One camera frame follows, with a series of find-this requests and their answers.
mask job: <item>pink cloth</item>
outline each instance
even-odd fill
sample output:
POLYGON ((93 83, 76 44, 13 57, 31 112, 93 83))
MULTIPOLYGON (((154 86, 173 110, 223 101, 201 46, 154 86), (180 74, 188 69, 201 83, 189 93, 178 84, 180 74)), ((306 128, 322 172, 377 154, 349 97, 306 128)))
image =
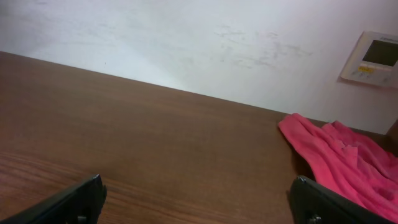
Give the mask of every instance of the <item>pink cloth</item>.
POLYGON ((319 184, 398 223, 398 159, 391 153, 338 121, 318 128, 293 114, 279 128, 319 184))

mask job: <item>black object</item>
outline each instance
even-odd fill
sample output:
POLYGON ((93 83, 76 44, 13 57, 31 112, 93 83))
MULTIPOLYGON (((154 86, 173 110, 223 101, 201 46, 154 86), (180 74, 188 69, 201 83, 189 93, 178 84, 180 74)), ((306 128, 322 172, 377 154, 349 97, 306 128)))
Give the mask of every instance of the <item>black object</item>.
POLYGON ((304 176, 293 181, 289 201, 296 224, 393 223, 304 176))
POLYGON ((69 187, 0 224, 95 224, 105 203, 100 175, 69 187))

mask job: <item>red cloth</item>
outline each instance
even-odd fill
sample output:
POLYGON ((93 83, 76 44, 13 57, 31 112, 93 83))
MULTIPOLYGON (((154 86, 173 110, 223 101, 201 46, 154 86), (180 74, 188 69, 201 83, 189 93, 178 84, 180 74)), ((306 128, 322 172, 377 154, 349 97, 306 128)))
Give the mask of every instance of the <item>red cloth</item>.
POLYGON ((318 128, 293 114, 279 128, 319 184, 398 223, 398 159, 391 153, 338 121, 318 128))

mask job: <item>yellow sticker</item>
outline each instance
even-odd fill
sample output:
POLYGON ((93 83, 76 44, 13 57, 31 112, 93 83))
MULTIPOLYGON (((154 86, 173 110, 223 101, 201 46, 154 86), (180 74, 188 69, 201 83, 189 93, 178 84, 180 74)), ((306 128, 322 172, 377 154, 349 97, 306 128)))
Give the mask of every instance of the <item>yellow sticker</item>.
POLYGON ((358 68, 358 70, 361 71, 361 72, 366 72, 366 73, 373 73, 374 72, 373 68, 367 68, 367 67, 364 67, 364 66, 360 66, 358 68))

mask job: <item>wooden table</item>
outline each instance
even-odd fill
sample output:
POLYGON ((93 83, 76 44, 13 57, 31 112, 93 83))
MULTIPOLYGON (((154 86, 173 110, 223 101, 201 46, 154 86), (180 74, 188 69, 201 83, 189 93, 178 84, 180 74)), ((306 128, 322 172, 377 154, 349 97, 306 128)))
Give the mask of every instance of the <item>wooden table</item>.
POLYGON ((99 223, 292 223, 284 116, 0 53, 0 219, 101 174, 99 223))

